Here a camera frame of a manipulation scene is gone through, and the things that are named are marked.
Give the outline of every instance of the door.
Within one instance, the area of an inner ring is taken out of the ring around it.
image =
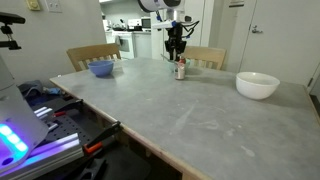
[[[240,71],[307,87],[320,62],[319,17],[319,0],[257,0]]]

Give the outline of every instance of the glowing light strip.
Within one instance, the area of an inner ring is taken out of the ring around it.
[[[10,144],[14,145],[14,147],[19,151],[24,152],[28,150],[27,145],[21,141],[21,139],[10,129],[9,126],[0,124],[0,135],[3,135],[6,140],[8,140]]]

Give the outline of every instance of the white bowl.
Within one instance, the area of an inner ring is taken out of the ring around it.
[[[271,96],[279,84],[279,79],[255,72],[238,73],[236,80],[238,92],[250,99],[265,99]]]

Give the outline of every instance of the small bottle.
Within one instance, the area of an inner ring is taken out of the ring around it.
[[[182,55],[180,55],[179,63],[186,64],[186,58],[184,58]]]
[[[175,70],[175,79],[182,80],[185,76],[185,63],[183,61],[179,61],[175,63],[176,70]]]

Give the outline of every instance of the purple light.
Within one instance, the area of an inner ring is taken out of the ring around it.
[[[15,134],[11,134],[7,138],[12,144],[17,144],[20,141],[20,138]]]
[[[24,144],[23,142],[20,142],[20,143],[16,144],[15,146],[19,151],[25,151],[28,149],[26,144]]]
[[[0,133],[5,136],[8,136],[12,133],[12,131],[8,126],[0,125]]]

